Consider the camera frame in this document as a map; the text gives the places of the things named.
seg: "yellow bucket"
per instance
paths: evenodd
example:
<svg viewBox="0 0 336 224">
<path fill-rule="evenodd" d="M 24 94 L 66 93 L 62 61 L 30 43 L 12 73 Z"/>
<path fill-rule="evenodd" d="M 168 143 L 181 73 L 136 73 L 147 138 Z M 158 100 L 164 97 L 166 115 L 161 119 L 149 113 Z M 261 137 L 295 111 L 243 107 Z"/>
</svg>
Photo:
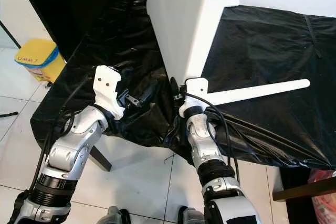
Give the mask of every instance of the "yellow bucket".
<svg viewBox="0 0 336 224">
<path fill-rule="evenodd" d="M 38 81 L 55 82 L 65 61 L 51 40 L 31 39 L 15 56 L 15 61 L 23 65 Z"/>
</svg>

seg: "robotic arm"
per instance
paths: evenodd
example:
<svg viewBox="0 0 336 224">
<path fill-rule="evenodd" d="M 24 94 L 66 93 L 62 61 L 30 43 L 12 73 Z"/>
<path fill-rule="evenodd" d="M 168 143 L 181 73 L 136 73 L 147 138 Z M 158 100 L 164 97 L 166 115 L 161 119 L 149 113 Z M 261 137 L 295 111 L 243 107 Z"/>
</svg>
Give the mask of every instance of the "robotic arm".
<svg viewBox="0 0 336 224">
<path fill-rule="evenodd" d="M 107 66 L 96 68 L 95 104 L 75 115 L 69 133 L 53 144 L 35 188 L 9 223 L 58 224 L 66 220 L 90 150 L 108 128 L 107 119 L 119 120 L 123 116 L 124 108 L 118 105 L 115 92 L 120 79 L 120 75 Z"/>
<path fill-rule="evenodd" d="M 118 94 L 115 92 L 120 79 L 119 73 L 112 68 L 107 66 L 96 68 L 93 83 L 96 93 L 95 104 L 87 106 L 76 114 L 73 120 L 67 122 L 65 128 L 70 129 L 69 132 L 61 136 L 51 147 L 31 193 L 25 191 L 18 196 L 8 224 L 59 224 L 66 220 L 70 213 L 72 195 L 90 150 L 102 132 L 109 127 L 108 122 L 123 117 L 125 108 L 119 106 Z M 204 114 L 207 104 L 198 100 L 199 97 L 196 99 L 197 95 L 215 101 L 216 104 L 217 101 L 222 101 L 218 99 L 218 95 L 226 96 L 227 102 L 232 102 L 304 88 L 308 85 L 308 80 L 298 80 L 208 94 L 206 79 L 195 78 L 186 81 L 187 93 L 179 113 L 187 121 L 188 141 L 192 147 L 194 166 L 203 186 L 205 208 L 204 216 L 193 208 L 184 209 L 181 213 L 183 215 L 181 223 L 261 223 L 256 210 L 235 179 L 234 170 L 225 164 L 213 139 L 215 129 L 210 124 L 208 130 L 207 116 Z M 116 221 L 108 223 L 130 223 L 121 222 L 122 213 L 116 207 L 109 210 L 109 215 L 114 215 L 112 219 Z"/>
</svg>

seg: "black cable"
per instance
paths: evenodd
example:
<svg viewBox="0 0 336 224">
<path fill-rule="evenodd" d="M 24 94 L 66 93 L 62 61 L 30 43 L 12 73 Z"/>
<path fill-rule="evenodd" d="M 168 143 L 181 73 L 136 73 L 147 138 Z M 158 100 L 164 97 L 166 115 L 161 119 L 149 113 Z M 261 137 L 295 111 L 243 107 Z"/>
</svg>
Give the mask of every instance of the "black cable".
<svg viewBox="0 0 336 224">
<path fill-rule="evenodd" d="M 72 128 L 72 125 L 74 124 L 73 122 L 75 121 L 75 113 L 73 111 L 66 111 L 66 112 L 70 113 L 70 121 L 67 128 L 61 133 L 60 136 L 65 136 L 66 134 L 68 134 Z"/>
<path fill-rule="evenodd" d="M 230 141 L 230 138 L 229 138 L 229 130 L 228 130 L 228 127 L 227 127 L 227 124 L 225 122 L 225 119 L 222 115 L 222 113 L 218 110 L 218 108 L 213 105 L 212 103 L 208 102 L 207 100 L 201 98 L 201 97 L 198 97 L 196 95 L 193 95 L 193 94 L 189 94 L 189 93 L 185 93 L 186 96 L 188 97 L 192 97 L 192 98 L 195 98 L 195 99 L 198 99 L 206 104 L 208 104 L 210 107 L 212 107 L 216 113 L 218 114 L 219 116 L 219 119 L 220 119 L 220 122 L 222 123 L 222 125 L 224 126 L 225 128 L 225 133 L 226 133 L 226 141 L 227 141 L 227 165 L 228 166 L 231 166 L 231 141 Z"/>
<path fill-rule="evenodd" d="M 15 112 L 9 113 L 9 114 L 2 114 L 2 115 L 0 115 L 0 118 L 6 118 L 8 116 L 18 115 L 18 114 L 19 114 L 19 112 L 15 111 Z"/>
<path fill-rule="evenodd" d="M 53 139 L 54 128 L 55 128 L 55 126 L 58 122 L 58 119 L 60 118 L 61 115 L 64 114 L 64 109 L 65 109 L 66 105 L 68 104 L 68 102 L 74 97 L 74 95 L 78 92 L 78 90 L 80 90 L 83 87 L 83 85 L 87 81 L 89 81 L 90 79 L 92 79 L 92 78 L 89 78 L 89 74 L 86 74 L 84 76 L 83 80 L 79 83 L 79 85 L 75 88 L 75 90 L 73 90 L 73 92 L 68 96 L 67 100 L 63 103 L 63 105 L 61 106 L 61 109 L 59 110 L 57 116 L 53 120 L 51 128 L 47 133 L 46 139 L 43 143 L 43 147 L 42 147 L 41 152 L 40 152 L 40 157 L 38 159 L 38 163 L 37 163 L 37 166 L 36 166 L 36 169 L 35 169 L 35 174 L 34 174 L 33 180 L 31 181 L 31 185 L 30 185 L 30 188 L 29 188 L 29 193 L 31 193 L 33 191 L 34 187 L 35 187 L 35 184 L 36 184 L 36 181 L 37 181 L 40 169 L 41 169 L 41 165 L 42 165 L 42 162 L 43 162 L 44 154 L 47 153 L 47 149 L 50 149 L 50 142 Z"/>
<path fill-rule="evenodd" d="M 239 174 L 238 160 L 237 160 L 237 158 L 236 158 L 235 155 L 233 155 L 233 161 L 235 162 L 237 181 L 238 181 L 238 183 L 240 183 L 240 174 Z"/>
<path fill-rule="evenodd" d="M 206 117 L 206 127 L 207 127 L 207 129 L 208 129 L 208 131 L 209 131 L 209 135 L 210 135 L 210 137 L 212 138 L 212 140 L 213 140 L 214 142 L 217 142 L 217 141 L 216 141 L 216 138 L 213 136 L 213 134 L 212 134 L 211 131 L 210 131 L 210 125 L 209 125 L 209 124 L 210 124 L 210 122 L 209 122 L 209 116 L 207 116 L 207 117 Z M 238 181 L 238 183 L 240 183 L 240 174 L 239 174 L 238 161 L 237 161 L 236 155 L 234 155 L 234 153 L 232 153 L 232 156 L 233 156 L 233 160 L 234 160 L 234 162 L 235 162 L 237 181 Z"/>
</svg>

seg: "tiled floor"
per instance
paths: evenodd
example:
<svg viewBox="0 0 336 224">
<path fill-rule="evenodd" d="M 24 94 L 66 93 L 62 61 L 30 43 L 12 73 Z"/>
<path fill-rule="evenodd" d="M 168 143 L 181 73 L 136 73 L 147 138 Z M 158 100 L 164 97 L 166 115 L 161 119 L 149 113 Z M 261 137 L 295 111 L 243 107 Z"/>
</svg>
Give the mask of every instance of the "tiled floor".
<svg viewBox="0 0 336 224">
<path fill-rule="evenodd" d="M 0 114 L 18 111 L 18 116 L 0 118 L 0 223 L 7 223 L 13 203 L 29 187 L 37 164 L 39 147 L 29 119 L 47 93 L 13 61 L 15 49 L 0 49 Z M 203 211 L 201 186 L 194 167 L 163 148 L 146 148 L 117 137 L 103 136 L 98 149 L 112 163 L 103 172 L 88 160 L 76 192 L 67 224 L 94 224 L 107 208 L 116 205 L 132 213 L 134 224 L 176 222 L 180 206 Z M 265 224 L 289 223 L 285 203 L 273 202 L 273 188 L 281 188 L 279 169 L 239 162 L 241 186 Z"/>
</svg>

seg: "black cloth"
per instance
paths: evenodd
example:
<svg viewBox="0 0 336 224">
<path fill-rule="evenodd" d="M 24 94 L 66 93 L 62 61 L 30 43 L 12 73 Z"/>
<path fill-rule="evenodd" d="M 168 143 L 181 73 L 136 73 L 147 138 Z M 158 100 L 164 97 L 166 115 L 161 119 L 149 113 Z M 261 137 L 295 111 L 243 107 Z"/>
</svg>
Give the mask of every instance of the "black cloth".
<svg viewBox="0 0 336 224">
<path fill-rule="evenodd" d="M 309 88 L 219 106 L 238 159 L 283 167 L 336 168 L 336 21 L 259 7 L 226 8 L 202 77 L 209 92 L 307 78 Z M 41 146 L 61 104 L 98 65 L 121 71 L 120 93 L 151 95 L 126 110 L 117 135 L 143 146 L 168 147 L 192 163 L 145 1 L 112 0 L 85 35 L 30 123 Z M 94 102 L 92 82 L 68 108 Z M 226 155 L 223 127 L 218 146 Z M 104 134 L 112 135 L 107 130 Z"/>
</svg>

